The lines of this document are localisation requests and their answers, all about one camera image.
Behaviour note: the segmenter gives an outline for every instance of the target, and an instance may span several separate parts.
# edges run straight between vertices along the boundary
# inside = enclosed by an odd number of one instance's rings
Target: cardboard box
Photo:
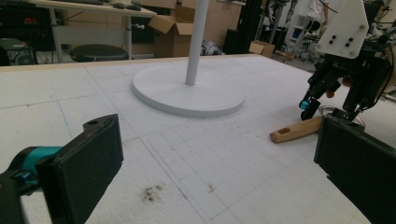
[[[248,49],[251,53],[260,54],[262,56],[271,58],[274,52],[275,45],[262,42],[260,40],[253,40]]]
[[[196,0],[184,0],[183,7],[196,8]],[[207,9],[204,40],[215,42],[217,46],[224,46],[227,30],[236,30],[242,6],[231,2],[209,0]]]
[[[195,10],[176,6],[174,16],[157,15],[148,26],[154,28],[154,58],[187,57],[190,52]]]

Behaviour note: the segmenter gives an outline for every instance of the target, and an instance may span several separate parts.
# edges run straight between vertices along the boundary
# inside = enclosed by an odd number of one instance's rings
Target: white round base
[[[160,65],[134,76],[134,94],[161,111],[190,118],[215,118],[239,110],[244,90],[231,80],[198,69],[194,86],[185,84],[185,66]]]

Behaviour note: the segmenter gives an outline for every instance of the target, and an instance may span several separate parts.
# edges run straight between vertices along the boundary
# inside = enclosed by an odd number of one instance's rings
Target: white tabletop
[[[368,223],[314,164],[317,134],[282,144],[268,137],[300,120],[309,73],[261,56],[202,58],[200,67],[244,88],[246,101],[230,116],[192,119],[132,93],[138,71],[164,63],[187,66],[179,59],[1,67],[0,172],[25,147],[64,146],[86,121],[117,113],[125,160],[88,223]],[[346,93],[320,100],[340,107]],[[367,133],[393,147],[395,109],[379,102],[361,115]],[[23,202],[31,223],[50,223],[42,193]]]
[[[35,4],[37,7],[52,7],[52,8],[57,8],[57,9],[84,10],[84,11],[90,11],[90,12],[101,12],[101,13],[117,14],[117,15],[123,15],[123,16],[151,18],[151,17],[157,15],[157,13],[147,10],[143,7],[142,7],[141,11],[134,11],[134,10],[129,10],[129,9],[114,8],[113,6],[111,6],[109,4],[97,6],[97,5],[68,3],[68,2],[51,1],[51,0],[28,0],[28,2],[31,4]]]

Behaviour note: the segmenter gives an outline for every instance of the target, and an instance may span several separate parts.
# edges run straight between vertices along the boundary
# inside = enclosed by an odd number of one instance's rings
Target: white pole
[[[189,86],[195,85],[198,62],[201,55],[202,41],[204,39],[204,30],[208,6],[209,0],[197,0],[197,6],[194,16],[194,29],[192,31],[190,56],[186,75],[186,84]]]

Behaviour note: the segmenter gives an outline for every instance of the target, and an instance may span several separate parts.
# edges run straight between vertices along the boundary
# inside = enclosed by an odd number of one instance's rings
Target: white foam surface
[[[246,99],[229,116],[195,119],[153,109],[132,93],[137,73],[162,65],[1,72],[0,171],[25,147],[64,146],[86,121],[117,113],[125,161],[87,223],[369,223],[314,164],[316,134],[269,139],[300,120],[310,74],[259,56],[201,60]],[[320,100],[340,107],[346,93]],[[367,133],[396,147],[394,110],[379,102],[361,118]],[[155,200],[145,200],[157,186]],[[31,223],[50,223],[42,193],[23,202]]]

